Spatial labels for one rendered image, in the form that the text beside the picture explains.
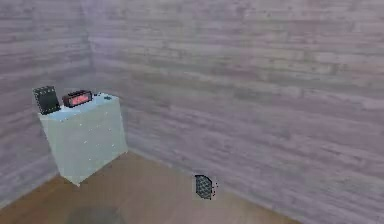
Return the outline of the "pale blue chest of drawers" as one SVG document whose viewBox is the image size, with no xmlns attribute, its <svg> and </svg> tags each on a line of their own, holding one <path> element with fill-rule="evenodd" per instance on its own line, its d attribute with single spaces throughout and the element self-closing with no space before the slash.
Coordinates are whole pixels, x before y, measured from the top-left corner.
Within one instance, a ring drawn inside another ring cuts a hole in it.
<svg viewBox="0 0 384 224">
<path fill-rule="evenodd" d="M 128 152 L 117 96 L 99 93 L 82 105 L 39 115 L 59 174 L 79 186 Z"/>
</svg>

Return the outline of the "black alarm clock red display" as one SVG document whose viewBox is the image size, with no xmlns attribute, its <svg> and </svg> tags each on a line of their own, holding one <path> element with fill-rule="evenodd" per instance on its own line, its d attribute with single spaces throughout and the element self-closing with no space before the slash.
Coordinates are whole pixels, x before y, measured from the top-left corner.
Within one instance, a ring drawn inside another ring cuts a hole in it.
<svg viewBox="0 0 384 224">
<path fill-rule="evenodd" d="M 92 100 L 92 92 L 89 90 L 79 90 L 68 93 L 62 97 L 65 107 L 73 108 Z"/>
</svg>

